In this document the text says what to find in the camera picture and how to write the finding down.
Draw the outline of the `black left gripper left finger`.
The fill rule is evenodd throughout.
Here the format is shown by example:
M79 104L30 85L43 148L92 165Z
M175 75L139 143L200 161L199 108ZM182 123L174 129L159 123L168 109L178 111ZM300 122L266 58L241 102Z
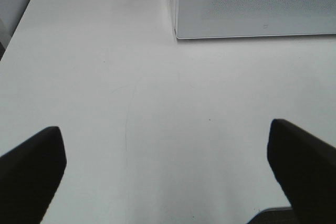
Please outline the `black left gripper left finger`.
M41 130L1 156L1 223L41 223L66 165L57 126Z

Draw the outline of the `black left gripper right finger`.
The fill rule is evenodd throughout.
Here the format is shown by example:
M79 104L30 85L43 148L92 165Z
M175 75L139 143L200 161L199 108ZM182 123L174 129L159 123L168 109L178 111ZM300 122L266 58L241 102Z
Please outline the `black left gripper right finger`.
M267 159L300 223L335 223L335 147L274 119Z

